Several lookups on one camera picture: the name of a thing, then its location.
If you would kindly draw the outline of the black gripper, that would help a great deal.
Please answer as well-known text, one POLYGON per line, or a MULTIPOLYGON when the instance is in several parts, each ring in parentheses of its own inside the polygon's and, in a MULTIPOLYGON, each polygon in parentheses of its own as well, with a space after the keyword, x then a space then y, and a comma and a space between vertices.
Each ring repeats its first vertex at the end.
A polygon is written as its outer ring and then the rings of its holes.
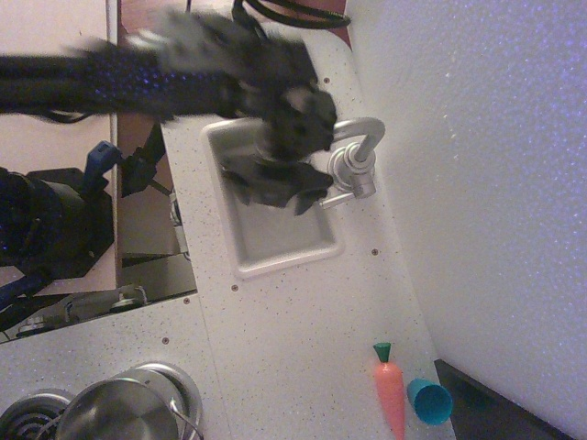
POLYGON ((257 155, 222 159, 222 178, 245 205, 286 208, 294 201, 294 214, 303 215, 327 196, 334 179, 311 164, 269 160, 305 160, 328 151, 334 142, 338 119, 332 96, 313 87, 295 87, 283 93, 263 117, 257 155))

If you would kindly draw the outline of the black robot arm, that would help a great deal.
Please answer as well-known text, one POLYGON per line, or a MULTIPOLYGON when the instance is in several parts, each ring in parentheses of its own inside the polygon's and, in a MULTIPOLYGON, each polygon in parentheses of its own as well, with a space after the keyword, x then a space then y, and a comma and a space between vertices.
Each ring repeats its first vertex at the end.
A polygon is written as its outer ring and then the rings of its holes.
POLYGON ((333 182, 308 161, 333 144, 337 110, 305 44, 271 37, 241 13, 167 10, 123 46, 98 40, 69 55, 3 55, 1 110, 258 118, 256 147, 219 161, 242 203, 294 204, 302 215, 333 182))

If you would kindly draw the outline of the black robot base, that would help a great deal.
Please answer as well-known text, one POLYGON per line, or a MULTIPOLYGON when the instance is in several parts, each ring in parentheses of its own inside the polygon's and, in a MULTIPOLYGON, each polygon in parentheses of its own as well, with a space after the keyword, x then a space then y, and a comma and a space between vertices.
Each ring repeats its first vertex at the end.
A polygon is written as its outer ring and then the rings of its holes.
POLYGON ((1 330, 38 310, 54 281, 84 277, 114 243, 108 180, 75 168, 1 169, 1 265, 22 273, 1 287, 1 330))

